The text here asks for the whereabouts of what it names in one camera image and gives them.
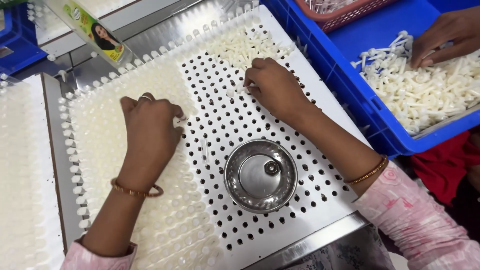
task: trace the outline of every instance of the pink patterned kurta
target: pink patterned kurta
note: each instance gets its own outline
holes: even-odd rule
[[[480,245],[394,163],[354,205],[395,241],[410,270],[480,270]],[[102,258],[75,242],[61,269],[128,270],[136,248],[131,244],[121,258]]]

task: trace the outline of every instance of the yellow label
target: yellow label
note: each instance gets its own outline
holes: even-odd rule
[[[87,11],[72,0],[63,6],[63,11],[110,59],[119,60],[123,45]]]

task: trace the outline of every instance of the blue crate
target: blue crate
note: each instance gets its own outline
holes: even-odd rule
[[[263,0],[285,31],[308,44],[312,67],[358,127],[370,127],[364,135],[372,147],[390,158],[423,152],[467,129],[480,124],[480,110],[444,124],[414,139],[395,119],[385,104],[360,77],[350,61],[370,48],[387,47],[401,30],[414,37],[421,35],[443,12],[454,10],[448,0],[402,0],[360,18],[328,34],[307,18],[293,0]],[[480,4],[469,0],[462,8]]]
[[[47,55],[37,46],[35,24],[28,20],[26,5],[23,3],[4,10],[0,57],[4,56],[0,58],[0,74],[10,75]]]

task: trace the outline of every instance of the hand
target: hand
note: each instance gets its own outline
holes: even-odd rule
[[[183,128],[173,127],[173,117],[183,117],[178,105],[155,100],[144,93],[136,101],[120,99],[127,128],[127,153],[117,182],[134,191],[148,192],[175,153]]]
[[[302,92],[295,76],[271,58],[255,58],[245,73],[250,93],[272,115],[291,125],[305,108],[314,106]]]
[[[480,49],[480,6],[440,15],[430,28],[413,42],[411,67],[425,67]],[[453,40],[452,47],[439,49]]]

